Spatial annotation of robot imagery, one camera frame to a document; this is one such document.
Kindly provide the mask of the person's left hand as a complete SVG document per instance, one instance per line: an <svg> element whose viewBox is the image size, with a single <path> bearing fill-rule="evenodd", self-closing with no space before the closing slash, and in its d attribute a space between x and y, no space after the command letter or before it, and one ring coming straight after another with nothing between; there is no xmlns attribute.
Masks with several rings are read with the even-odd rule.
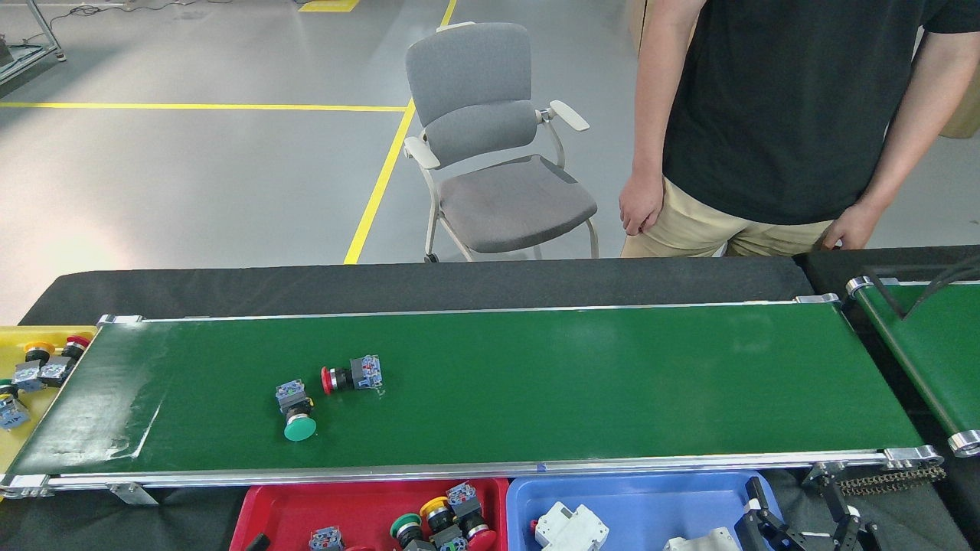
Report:
<svg viewBox="0 0 980 551"><path fill-rule="evenodd" d="M857 203L848 207L824 231L822 250L857 250L867 246L886 207Z"/></svg>

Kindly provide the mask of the person's right hand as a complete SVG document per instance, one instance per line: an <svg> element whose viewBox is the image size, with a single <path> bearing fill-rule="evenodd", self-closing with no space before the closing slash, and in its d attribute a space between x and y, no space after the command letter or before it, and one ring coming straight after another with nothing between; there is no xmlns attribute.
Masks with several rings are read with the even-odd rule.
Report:
<svg viewBox="0 0 980 551"><path fill-rule="evenodd" d="M634 170L619 196L620 220L624 233L636 236L646 233L664 206L664 175L659 170Z"/></svg>

